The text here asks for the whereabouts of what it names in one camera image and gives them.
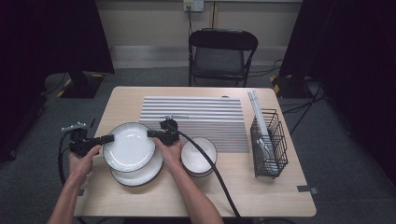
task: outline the table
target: table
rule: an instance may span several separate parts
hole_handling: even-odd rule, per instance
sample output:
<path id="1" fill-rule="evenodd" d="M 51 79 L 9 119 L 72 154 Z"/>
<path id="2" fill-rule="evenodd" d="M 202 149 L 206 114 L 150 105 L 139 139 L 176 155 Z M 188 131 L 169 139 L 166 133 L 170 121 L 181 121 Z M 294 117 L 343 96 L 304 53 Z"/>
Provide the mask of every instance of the table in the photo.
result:
<path id="1" fill-rule="evenodd" d="M 250 125 L 254 118 L 248 99 L 249 88 L 195 88 L 195 87 L 117 87 L 113 90 L 100 121 L 96 136 L 109 134 L 116 126 L 139 121 L 145 96 L 229 96 L 241 100 L 249 141 L 249 153 L 219 153 L 217 168 L 224 179 L 236 208 L 242 217 L 312 217 L 316 213 L 309 191 L 299 192 L 297 186 L 306 186 L 301 164 L 296 155 L 276 95 L 271 89 L 255 89 L 262 107 L 278 111 L 288 144 L 289 164 L 280 177 L 254 175 L 250 143 Z M 172 176 L 164 165 L 157 177 L 147 185 L 125 187 L 112 176 L 103 153 L 93 158 L 94 171 L 78 196 L 77 217 L 187 217 L 184 203 L 178 194 Z M 234 217 L 233 210 L 214 173 L 194 178 L 197 186 L 219 209 L 223 217 Z"/>

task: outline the black curtain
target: black curtain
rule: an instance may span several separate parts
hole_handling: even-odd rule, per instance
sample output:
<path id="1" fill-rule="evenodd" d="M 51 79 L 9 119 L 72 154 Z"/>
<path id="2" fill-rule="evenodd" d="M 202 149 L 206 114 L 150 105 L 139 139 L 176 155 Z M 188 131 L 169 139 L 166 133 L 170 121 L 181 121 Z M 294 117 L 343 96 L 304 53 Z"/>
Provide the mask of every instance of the black curtain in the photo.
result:
<path id="1" fill-rule="evenodd" d="M 392 0 L 304 0 L 282 75 L 316 77 L 351 137 L 396 184 L 396 19 Z"/>
<path id="2" fill-rule="evenodd" d="M 32 107 L 43 104 L 47 76 L 114 68 L 94 0 L 1 1 L 0 30 L 0 152 L 7 154 L 32 122 Z"/>

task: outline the wire rack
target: wire rack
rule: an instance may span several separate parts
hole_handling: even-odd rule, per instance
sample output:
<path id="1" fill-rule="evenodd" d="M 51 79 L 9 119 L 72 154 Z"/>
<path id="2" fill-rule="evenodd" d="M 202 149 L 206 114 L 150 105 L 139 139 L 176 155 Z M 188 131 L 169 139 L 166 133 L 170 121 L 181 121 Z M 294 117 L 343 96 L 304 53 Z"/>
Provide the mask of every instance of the wire rack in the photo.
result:
<path id="1" fill-rule="evenodd" d="M 276 178 L 288 164 L 288 147 L 276 110 L 262 109 L 262 115 L 268 134 L 261 134 L 256 117 L 250 127 L 254 173 L 256 177 L 262 175 Z"/>

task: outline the grooved mat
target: grooved mat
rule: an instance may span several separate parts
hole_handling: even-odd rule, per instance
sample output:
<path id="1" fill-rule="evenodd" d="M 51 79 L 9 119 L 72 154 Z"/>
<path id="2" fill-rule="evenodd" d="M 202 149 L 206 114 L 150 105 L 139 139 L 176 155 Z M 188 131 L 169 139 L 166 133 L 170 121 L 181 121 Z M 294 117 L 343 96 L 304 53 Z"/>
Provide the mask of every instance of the grooved mat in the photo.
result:
<path id="1" fill-rule="evenodd" d="M 209 139 L 218 152 L 248 152 L 241 101 L 229 97 L 146 96 L 139 122 L 159 131 L 164 116 L 173 115 L 189 138 Z M 187 140 L 180 136 L 183 143 Z"/>

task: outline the white bowl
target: white bowl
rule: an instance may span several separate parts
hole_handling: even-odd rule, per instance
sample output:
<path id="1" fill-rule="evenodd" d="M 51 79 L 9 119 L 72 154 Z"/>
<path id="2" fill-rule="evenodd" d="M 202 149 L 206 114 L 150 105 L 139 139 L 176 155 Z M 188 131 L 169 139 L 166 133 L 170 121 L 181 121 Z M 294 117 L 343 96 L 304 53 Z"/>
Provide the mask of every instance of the white bowl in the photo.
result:
<path id="1" fill-rule="evenodd" d="M 206 155 L 216 164 L 218 152 L 215 145 L 206 138 L 192 138 L 198 146 L 206 153 Z M 181 161 L 186 172 L 195 177 L 202 177 L 212 173 L 213 169 L 201 152 L 195 148 L 191 142 L 187 142 L 181 150 Z"/>
<path id="2" fill-rule="evenodd" d="M 145 166 L 155 151 L 155 144 L 147 137 L 147 130 L 141 123 L 130 122 L 111 131 L 114 142 L 103 147 L 107 164 L 120 172 L 132 172 Z"/>

